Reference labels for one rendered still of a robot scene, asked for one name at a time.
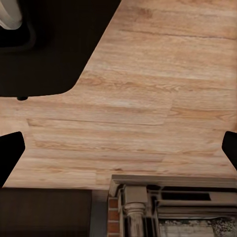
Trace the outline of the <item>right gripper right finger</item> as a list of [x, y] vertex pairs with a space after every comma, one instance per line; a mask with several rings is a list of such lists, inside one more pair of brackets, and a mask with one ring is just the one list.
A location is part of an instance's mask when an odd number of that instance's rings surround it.
[[222, 150], [237, 170], [237, 133], [231, 131], [225, 132]]

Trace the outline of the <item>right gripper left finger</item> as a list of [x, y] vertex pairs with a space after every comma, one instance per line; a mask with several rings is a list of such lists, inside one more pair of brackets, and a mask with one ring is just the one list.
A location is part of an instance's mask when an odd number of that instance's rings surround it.
[[0, 190], [25, 151], [20, 131], [0, 137]]

